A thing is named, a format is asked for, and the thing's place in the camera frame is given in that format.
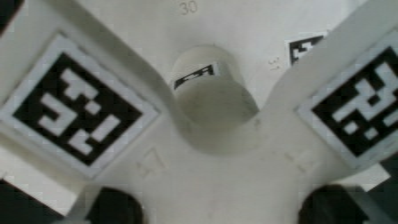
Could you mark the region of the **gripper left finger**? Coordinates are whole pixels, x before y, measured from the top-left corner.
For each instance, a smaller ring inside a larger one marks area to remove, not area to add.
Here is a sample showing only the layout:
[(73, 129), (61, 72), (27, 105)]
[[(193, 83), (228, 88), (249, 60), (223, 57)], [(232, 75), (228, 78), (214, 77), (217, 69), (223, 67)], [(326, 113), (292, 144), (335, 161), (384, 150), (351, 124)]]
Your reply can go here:
[(145, 224), (136, 197), (107, 186), (88, 186), (59, 224)]

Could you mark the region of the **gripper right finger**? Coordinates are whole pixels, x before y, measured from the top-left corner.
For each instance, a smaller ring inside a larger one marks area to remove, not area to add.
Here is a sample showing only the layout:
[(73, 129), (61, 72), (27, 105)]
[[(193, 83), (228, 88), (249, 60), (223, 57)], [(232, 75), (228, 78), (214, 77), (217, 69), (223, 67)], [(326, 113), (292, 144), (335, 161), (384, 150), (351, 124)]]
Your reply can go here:
[(338, 184), (315, 189), (299, 210), (297, 224), (398, 224), (361, 187)]

